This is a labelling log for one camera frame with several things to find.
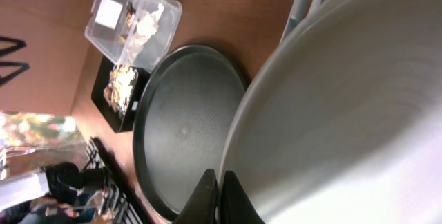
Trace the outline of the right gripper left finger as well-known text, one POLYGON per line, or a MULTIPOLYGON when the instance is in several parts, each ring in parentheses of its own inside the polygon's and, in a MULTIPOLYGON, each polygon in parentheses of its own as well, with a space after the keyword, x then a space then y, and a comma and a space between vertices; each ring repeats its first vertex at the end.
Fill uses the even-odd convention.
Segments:
POLYGON ((215 224, 217 198, 215 171, 207 169, 173 224, 215 224))

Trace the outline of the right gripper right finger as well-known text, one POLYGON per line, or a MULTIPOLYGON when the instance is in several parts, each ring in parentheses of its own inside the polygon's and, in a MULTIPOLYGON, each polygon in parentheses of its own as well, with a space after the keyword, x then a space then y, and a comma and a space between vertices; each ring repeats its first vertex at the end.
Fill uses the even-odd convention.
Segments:
POLYGON ((265 224, 233 171, 226 171, 220 197, 221 224, 265 224))

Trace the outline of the grey round plate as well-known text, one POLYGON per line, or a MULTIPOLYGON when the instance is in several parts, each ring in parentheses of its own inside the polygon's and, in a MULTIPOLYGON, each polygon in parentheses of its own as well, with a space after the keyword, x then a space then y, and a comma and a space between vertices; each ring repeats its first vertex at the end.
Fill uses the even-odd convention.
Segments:
POLYGON ((324 0, 247 89, 229 172, 266 223, 440 223, 441 0, 324 0))

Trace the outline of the food scraps and rice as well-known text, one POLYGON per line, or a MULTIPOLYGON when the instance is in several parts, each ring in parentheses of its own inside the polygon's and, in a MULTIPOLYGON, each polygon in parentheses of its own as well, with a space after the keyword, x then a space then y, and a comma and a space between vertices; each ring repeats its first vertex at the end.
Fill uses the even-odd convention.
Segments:
POLYGON ((127 112, 138 72, 127 64, 121 64, 114 66, 109 75, 103 96, 109 107, 122 117, 127 112))

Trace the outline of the white napkin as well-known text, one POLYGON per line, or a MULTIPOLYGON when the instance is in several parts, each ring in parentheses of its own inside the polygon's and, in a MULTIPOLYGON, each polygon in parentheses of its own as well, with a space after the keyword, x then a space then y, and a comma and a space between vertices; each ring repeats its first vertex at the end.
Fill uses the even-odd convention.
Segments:
POLYGON ((131 62, 135 61, 144 44, 158 31, 159 20, 163 12, 164 5, 159 3, 156 11, 152 13, 143 11, 141 19, 134 20, 132 25, 135 27, 134 33, 128 43, 128 59, 131 62))

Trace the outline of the gold brown candy wrapper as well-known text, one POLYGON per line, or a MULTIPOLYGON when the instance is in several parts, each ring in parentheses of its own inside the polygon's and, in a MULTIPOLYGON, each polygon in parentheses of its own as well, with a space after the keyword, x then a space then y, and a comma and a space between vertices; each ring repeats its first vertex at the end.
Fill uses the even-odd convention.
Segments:
POLYGON ((136 10, 134 9, 133 4, 131 2, 128 2, 126 6, 126 23, 124 26, 124 31, 122 34, 119 35, 119 38, 122 42, 125 42, 127 40, 129 30, 131 29, 131 26, 133 25, 135 20, 135 13, 136 10))

